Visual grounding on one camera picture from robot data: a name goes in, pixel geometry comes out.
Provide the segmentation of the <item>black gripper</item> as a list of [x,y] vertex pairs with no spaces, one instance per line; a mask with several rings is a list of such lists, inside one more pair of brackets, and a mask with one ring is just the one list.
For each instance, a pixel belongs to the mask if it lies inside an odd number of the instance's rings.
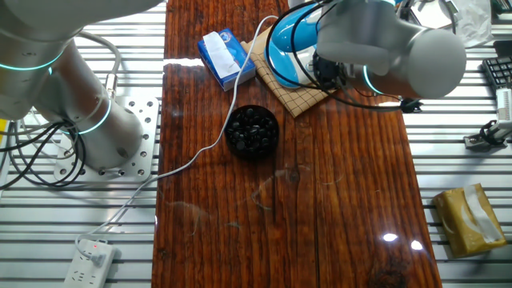
[[344,65],[332,62],[314,53],[311,61],[313,71],[317,71],[317,77],[313,75],[313,83],[320,90],[339,90],[346,87]]

